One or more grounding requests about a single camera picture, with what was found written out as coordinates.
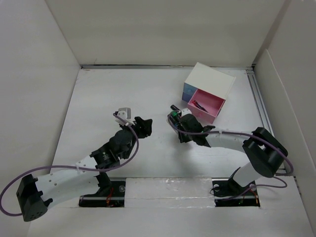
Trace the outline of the red clear pen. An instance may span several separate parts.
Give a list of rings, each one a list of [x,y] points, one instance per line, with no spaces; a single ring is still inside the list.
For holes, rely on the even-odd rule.
[[[197,108],[203,110],[203,107],[202,107],[196,100],[193,101],[193,104],[194,104]]]

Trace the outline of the pink cap black marker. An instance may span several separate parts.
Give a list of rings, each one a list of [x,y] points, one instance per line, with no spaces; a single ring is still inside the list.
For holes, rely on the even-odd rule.
[[[177,108],[175,105],[171,105],[170,108],[171,108],[173,111],[179,111],[179,108]]]

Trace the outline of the pink drawer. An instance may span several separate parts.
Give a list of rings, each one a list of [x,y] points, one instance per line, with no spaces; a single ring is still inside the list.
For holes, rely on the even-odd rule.
[[[202,105],[208,112],[206,113],[203,110],[197,108],[193,104],[194,100],[196,100],[200,105]],[[213,124],[215,119],[219,115],[222,107],[224,106],[225,102],[225,99],[217,97],[203,90],[197,89],[193,97],[189,101],[187,107],[191,110],[192,114],[198,119]]]

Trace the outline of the white drawer organizer cabinet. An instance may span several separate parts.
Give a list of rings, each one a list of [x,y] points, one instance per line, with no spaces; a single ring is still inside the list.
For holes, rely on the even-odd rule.
[[[235,79],[233,76],[202,63],[196,63],[184,83],[222,99],[227,99]]]

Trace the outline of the green cap black marker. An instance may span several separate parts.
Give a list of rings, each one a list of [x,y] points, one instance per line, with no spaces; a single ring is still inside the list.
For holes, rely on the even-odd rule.
[[[180,121],[180,116],[179,116],[179,113],[177,111],[172,111],[170,114],[169,114],[169,118],[170,120],[173,122],[173,123],[177,123]]]

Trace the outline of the black refill pen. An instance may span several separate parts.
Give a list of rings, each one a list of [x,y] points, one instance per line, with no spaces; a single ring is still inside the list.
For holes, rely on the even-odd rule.
[[[202,105],[200,105],[199,103],[197,103],[197,107],[201,110],[203,110],[204,112],[208,112]]]

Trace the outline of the light blue drawer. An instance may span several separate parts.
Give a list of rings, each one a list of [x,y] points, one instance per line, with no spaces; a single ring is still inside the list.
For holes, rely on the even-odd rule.
[[[188,83],[184,83],[184,87],[183,87],[183,92],[189,95],[194,95],[194,93],[196,92],[197,88],[188,84]]]

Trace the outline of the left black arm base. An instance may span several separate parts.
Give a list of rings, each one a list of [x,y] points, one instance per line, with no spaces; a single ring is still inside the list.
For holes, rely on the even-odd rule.
[[[104,191],[97,191],[95,194],[83,195],[79,198],[79,207],[94,208],[117,208],[124,207],[126,179],[111,179],[111,187]]]

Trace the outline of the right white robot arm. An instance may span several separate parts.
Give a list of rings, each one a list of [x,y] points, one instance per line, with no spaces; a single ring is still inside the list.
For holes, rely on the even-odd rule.
[[[247,156],[249,162],[235,170],[225,185],[230,195],[240,194],[261,177],[273,178],[288,156],[286,148],[263,127],[250,134],[214,131],[215,126],[203,127],[192,114],[176,116],[174,125],[181,143],[194,141],[199,146],[230,149]]]

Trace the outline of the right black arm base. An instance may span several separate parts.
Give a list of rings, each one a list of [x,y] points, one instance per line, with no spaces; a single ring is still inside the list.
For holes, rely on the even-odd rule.
[[[232,177],[212,178],[209,193],[214,196],[215,207],[259,207],[259,196],[253,186],[255,181],[242,187]]]

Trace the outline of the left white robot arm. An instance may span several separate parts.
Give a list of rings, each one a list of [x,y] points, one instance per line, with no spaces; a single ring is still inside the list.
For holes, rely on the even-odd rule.
[[[120,130],[99,149],[74,165],[60,167],[47,175],[24,175],[16,192],[22,217],[31,222],[43,216],[52,207],[79,196],[104,196],[111,187],[108,171],[129,162],[138,151],[139,139],[152,133],[152,119],[135,117],[130,124],[122,122]]]

